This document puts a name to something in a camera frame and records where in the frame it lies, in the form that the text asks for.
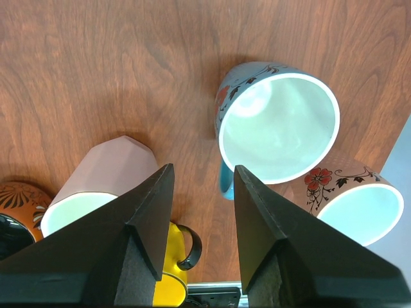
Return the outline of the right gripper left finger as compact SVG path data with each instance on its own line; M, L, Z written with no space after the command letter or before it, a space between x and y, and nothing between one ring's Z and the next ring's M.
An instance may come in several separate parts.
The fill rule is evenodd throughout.
M2 304L151 304L173 202L172 164L1 262Z

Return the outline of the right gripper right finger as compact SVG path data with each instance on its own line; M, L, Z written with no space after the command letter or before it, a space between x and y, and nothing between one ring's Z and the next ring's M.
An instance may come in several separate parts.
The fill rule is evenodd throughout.
M251 307L401 307L393 264L268 188L234 171L241 288Z

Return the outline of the yellow mug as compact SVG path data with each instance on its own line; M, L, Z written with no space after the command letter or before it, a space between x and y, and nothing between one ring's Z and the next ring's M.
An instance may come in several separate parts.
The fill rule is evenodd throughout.
M162 277L155 284L154 307L179 307L188 297L188 271L202 254L200 236L184 225L170 223Z

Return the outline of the light pink faceted mug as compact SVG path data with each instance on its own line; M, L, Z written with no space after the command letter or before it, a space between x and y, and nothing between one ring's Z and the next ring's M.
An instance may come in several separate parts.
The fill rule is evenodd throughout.
M123 135L91 148L46 210L47 237L144 182L158 170L152 150Z

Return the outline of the salmon pink dotted mug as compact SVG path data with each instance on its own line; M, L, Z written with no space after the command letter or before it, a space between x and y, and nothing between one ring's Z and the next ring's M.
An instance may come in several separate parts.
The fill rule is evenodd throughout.
M302 192L305 210L362 246L387 235L404 210L403 196L394 186L338 151L305 174Z

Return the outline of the small orange cup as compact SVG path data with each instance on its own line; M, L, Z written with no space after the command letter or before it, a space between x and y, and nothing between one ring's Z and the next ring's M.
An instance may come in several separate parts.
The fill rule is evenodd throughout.
M50 204L49 195L34 185L1 183L1 260L43 239L40 223Z

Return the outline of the teal dotted mug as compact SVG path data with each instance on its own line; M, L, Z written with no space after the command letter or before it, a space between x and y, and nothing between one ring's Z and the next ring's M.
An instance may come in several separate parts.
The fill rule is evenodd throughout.
M245 62L226 75L214 101L222 157L219 186L234 198L234 169L281 184L313 169L340 128L340 108L320 79L278 62Z

